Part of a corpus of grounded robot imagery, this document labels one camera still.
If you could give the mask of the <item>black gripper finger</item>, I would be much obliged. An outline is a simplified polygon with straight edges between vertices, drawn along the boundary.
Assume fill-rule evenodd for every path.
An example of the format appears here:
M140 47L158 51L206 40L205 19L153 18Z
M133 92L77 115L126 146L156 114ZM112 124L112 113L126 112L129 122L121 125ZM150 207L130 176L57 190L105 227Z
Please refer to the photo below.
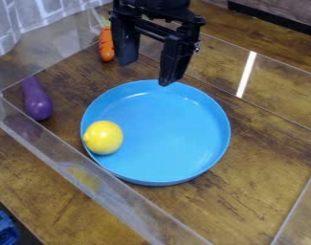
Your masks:
M134 30L138 19L138 16L118 13L109 18L113 52L120 66L133 63L138 58L140 34Z
M168 86L182 78L190 57L198 49L198 42L188 41L172 34L165 37L160 57L158 84L161 86Z

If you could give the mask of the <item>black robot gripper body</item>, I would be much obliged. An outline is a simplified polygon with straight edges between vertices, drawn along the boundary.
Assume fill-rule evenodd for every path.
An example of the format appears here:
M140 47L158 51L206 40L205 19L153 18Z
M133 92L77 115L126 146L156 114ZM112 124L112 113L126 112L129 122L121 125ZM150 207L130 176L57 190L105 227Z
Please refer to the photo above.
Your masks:
M190 0L113 0L113 13L138 16L134 30L154 40L176 35L198 42L204 19L189 11Z

